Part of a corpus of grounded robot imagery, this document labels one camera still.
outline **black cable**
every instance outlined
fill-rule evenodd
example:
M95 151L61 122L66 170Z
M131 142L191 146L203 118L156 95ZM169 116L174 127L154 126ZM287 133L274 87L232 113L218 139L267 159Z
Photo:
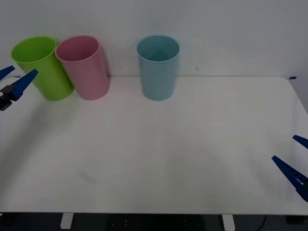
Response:
M265 221L266 221L267 218L268 218L268 215L265 215L265 216L264 216L264 219L263 219L263 221L262 221L262 224L256 229L256 231L260 231L260 230L263 228L263 226L264 226Z

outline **white table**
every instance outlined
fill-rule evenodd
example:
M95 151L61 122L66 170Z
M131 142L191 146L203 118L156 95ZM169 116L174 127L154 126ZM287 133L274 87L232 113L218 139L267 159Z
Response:
M1 212L308 215L271 160L308 176L292 140L308 115L286 79L180 77L162 102L137 77L96 101L47 102L31 86L0 131Z

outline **green cup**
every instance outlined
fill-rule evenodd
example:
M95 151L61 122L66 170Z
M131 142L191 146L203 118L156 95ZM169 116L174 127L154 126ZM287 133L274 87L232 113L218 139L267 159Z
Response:
M62 100L74 87L56 58L57 43L49 37L34 37L21 41L12 50L13 60L27 74L37 69L33 83L46 100Z

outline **plastic cup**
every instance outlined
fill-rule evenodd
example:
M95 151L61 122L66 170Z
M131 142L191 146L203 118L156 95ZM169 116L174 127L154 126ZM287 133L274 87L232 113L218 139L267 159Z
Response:
M139 42L139 76L146 98L160 101L173 94L179 51L178 42L168 36L150 36Z
M62 100L74 87L61 63L54 55L57 43L49 37L34 37L21 41L12 50L13 60L27 74L37 69L34 85L46 100Z
M96 100L109 90L109 81L98 40L75 36L61 42L56 49L77 93L85 100Z

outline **pink cup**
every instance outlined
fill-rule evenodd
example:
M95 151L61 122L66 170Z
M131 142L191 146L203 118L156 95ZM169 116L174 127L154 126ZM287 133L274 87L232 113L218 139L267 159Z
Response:
M58 45L55 54L83 99L96 100L108 92L109 81L96 38L71 37Z

